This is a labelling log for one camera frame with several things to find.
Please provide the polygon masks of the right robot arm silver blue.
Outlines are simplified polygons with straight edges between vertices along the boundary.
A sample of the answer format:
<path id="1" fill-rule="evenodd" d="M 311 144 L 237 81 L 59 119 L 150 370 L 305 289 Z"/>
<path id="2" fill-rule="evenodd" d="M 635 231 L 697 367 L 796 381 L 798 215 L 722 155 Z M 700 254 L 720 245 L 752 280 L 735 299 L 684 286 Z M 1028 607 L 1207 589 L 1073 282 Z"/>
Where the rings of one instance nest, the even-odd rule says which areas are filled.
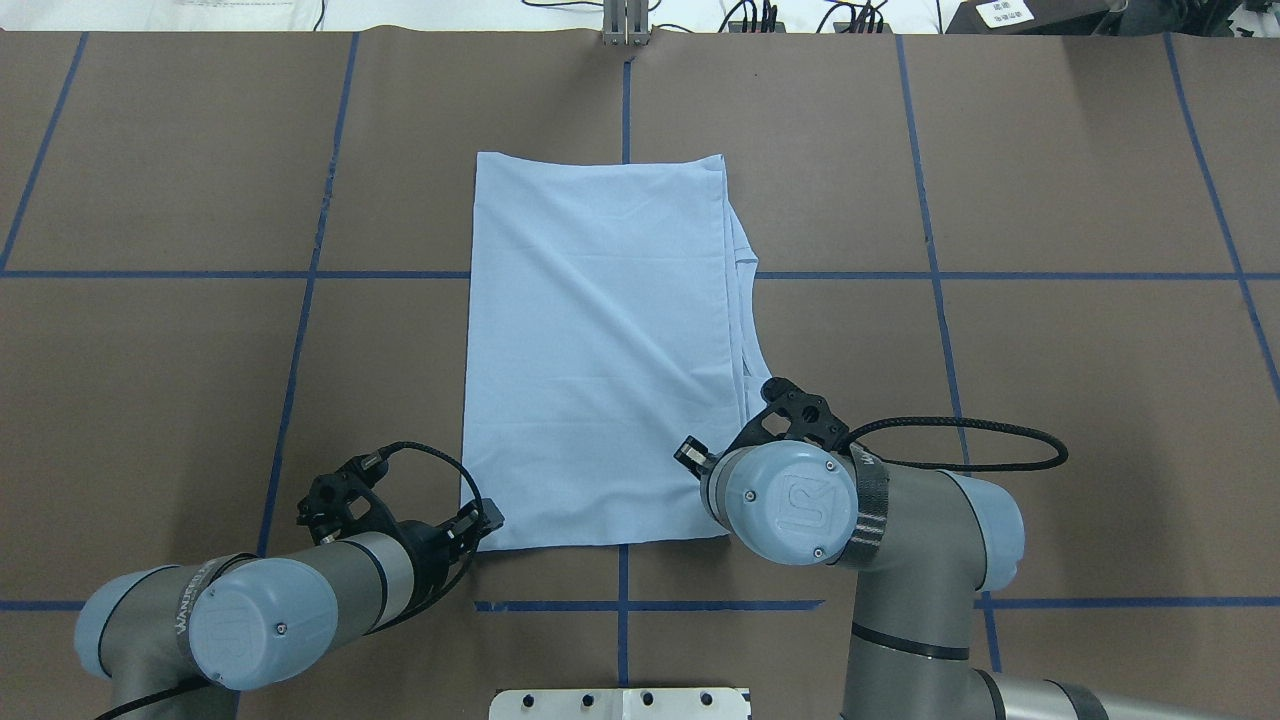
<path id="1" fill-rule="evenodd" d="M 977 596 L 1007 585 L 1025 551 L 1004 488 L 796 439 L 676 459 L 710 516 L 756 556 L 858 574 L 844 719 L 1117 719 L 1093 691 L 972 664 Z"/>

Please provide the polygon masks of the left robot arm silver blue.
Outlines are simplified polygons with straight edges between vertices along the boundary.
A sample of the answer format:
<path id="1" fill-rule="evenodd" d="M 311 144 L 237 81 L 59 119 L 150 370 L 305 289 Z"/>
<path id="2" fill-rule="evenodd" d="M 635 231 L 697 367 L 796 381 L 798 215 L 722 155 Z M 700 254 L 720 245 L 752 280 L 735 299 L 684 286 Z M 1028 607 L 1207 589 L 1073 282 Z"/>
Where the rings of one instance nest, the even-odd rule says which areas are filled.
<path id="1" fill-rule="evenodd" d="M 101 585 L 76 619 L 82 667 L 110 683 L 109 719 L 232 719 L 239 693 L 433 606 L 503 525 L 489 498 L 431 527 L 401 521 L 280 557 L 230 553 Z"/>

